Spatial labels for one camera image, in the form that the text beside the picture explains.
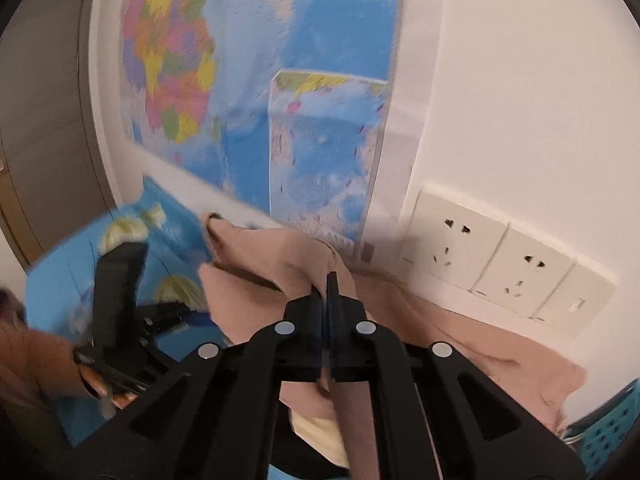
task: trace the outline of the black bracket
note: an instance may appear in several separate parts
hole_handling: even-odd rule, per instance
[[[98,260],[95,270],[92,340],[74,350],[78,364],[94,368],[113,393],[142,393],[176,364],[154,336],[182,322],[183,303],[136,306],[148,246],[128,242]]]
[[[328,276],[245,344],[201,345],[80,444],[63,478],[266,478],[282,381],[370,385],[383,480],[582,480],[577,455],[453,346],[403,344]]]

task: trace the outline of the map poster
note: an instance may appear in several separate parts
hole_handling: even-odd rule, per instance
[[[382,144],[400,0],[125,0],[135,142],[348,253]]]

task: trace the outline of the wooden door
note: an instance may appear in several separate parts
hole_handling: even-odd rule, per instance
[[[24,264],[113,205],[79,90],[82,2],[23,0],[0,38],[0,207]]]

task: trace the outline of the pink cloth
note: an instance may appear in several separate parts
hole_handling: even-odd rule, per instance
[[[312,285],[324,293],[335,271],[340,293],[360,299],[376,322],[414,345],[451,343],[551,431],[561,427],[566,397],[584,384],[585,371],[549,348],[412,296],[387,276],[352,274],[333,248],[301,232],[211,218],[205,239],[216,259],[199,270],[211,318],[235,344],[280,320],[287,302]],[[321,382],[284,383],[280,400],[304,415],[337,419],[352,478],[378,478],[368,386]]]

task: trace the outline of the plastic laundry basket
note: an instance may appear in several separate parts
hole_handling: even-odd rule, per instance
[[[587,475],[593,476],[626,436],[640,414],[640,380],[622,392],[622,399],[596,422],[580,433],[565,436],[584,463]]]

